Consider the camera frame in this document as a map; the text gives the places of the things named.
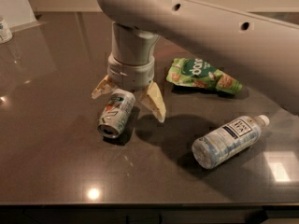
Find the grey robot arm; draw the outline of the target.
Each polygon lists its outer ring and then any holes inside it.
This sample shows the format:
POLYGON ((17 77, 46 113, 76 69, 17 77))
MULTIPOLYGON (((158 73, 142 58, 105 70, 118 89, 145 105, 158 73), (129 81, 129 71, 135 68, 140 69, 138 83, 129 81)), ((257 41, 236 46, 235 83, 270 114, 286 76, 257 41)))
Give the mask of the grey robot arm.
POLYGON ((126 90, 151 79, 162 36, 299 114, 299 28, 196 0, 97 0, 112 19, 108 73, 126 90))

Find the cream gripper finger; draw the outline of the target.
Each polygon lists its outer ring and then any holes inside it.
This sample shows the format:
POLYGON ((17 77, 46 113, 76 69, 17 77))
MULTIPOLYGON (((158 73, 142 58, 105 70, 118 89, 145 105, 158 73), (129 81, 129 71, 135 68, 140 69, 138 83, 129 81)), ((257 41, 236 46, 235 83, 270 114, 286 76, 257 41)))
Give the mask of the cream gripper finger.
POLYGON ((139 102, 146 107, 153 116, 161 123, 164 123, 166 108, 164 98, 156 82, 151 83, 142 90, 139 96, 139 102))
POLYGON ((96 86, 92 92, 92 98, 96 99, 101 95, 108 94, 116 89, 116 85, 113 83, 112 78, 106 75, 96 86))

